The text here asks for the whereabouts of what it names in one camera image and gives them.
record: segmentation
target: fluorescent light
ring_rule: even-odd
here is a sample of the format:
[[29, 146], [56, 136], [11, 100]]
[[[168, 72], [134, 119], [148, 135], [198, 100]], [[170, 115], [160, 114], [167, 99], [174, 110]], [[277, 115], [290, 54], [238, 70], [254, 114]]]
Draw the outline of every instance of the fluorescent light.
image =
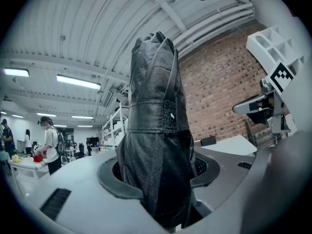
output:
[[101, 84], [99, 84], [99, 83], [89, 82], [86, 80], [71, 78], [71, 77], [67, 77], [67, 76], [57, 75], [57, 80], [59, 82], [69, 83], [72, 85], [77, 85], [77, 86], [82, 86], [82, 87], [87, 87], [87, 88], [93, 88], [93, 89], [97, 89], [97, 90], [101, 89]]
[[7, 76], [23, 76], [29, 77], [28, 69], [20, 69], [20, 68], [5, 68], [4, 73]]
[[72, 118], [79, 118], [79, 119], [93, 119], [93, 117], [91, 117], [91, 116], [75, 116], [75, 115], [72, 115]]
[[19, 116], [19, 115], [12, 115], [14, 117], [17, 117], [17, 118], [24, 118], [23, 116]]
[[37, 113], [37, 115], [40, 115], [40, 116], [50, 116], [50, 117], [56, 117], [56, 115], [44, 114], [44, 113]]

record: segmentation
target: gray mesh fabric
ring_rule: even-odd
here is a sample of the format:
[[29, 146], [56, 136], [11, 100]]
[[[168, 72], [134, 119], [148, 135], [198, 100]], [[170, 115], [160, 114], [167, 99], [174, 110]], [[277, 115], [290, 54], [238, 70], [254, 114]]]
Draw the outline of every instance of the gray mesh fabric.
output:
[[182, 223], [196, 176], [178, 52], [161, 32], [132, 50], [128, 132], [116, 148], [124, 182], [140, 188], [164, 228]]

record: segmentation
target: red brick wall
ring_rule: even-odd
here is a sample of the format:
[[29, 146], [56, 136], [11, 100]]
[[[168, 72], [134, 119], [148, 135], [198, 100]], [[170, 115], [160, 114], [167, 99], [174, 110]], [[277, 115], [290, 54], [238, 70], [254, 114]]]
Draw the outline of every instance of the red brick wall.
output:
[[[179, 60], [186, 109], [194, 140], [247, 137], [243, 119], [232, 107], [259, 94], [264, 69], [246, 49], [247, 36], [265, 29], [257, 22], [209, 40]], [[253, 126], [257, 130], [263, 125]]]

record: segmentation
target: white shirt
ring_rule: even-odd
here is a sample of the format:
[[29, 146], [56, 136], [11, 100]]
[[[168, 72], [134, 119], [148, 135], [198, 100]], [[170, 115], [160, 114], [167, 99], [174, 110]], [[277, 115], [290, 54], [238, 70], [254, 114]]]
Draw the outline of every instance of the white shirt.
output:
[[31, 137], [25, 135], [25, 147], [31, 147]]
[[77, 154], [77, 153], [79, 153], [79, 152], [80, 152], [80, 150], [79, 150], [78, 146], [76, 146], [76, 149], [74, 149], [74, 151], [75, 151], [75, 154]]
[[58, 146], [58, 133], [55, 129], [49, 128], [47, 130], [47, 135], [45, 137], [45, 145], [51, 146], [47, 150], [47, 160], [48, 163], [51, 163], [59, 158], [59, 154], [57, 153], [57, 150], [55, 149]]

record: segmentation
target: black grille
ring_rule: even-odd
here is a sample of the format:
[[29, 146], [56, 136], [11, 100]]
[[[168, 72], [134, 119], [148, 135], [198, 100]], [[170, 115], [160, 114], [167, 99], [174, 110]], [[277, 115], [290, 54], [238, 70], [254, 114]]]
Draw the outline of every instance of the black grille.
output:
[[196, 158], [195, 165], [197, 175], [201, 175], [207, 170], [207, 164], [204, 161], [200, 160], [199, 158]]
[[67, 189], [57, 188], [40, 210], [55, 221], [71, 192]]
[[240, 162], [237, 165], [242, 167], [242, 168], [246, 168], [248, 170], [252, 167], [252, 164], [249, 164], [249, 163], [246, 163], [246, 162]]
[[116, 178], [122, 181], [118, 162], [116, 162], [115, 165], [113, 166], [113, 174]]

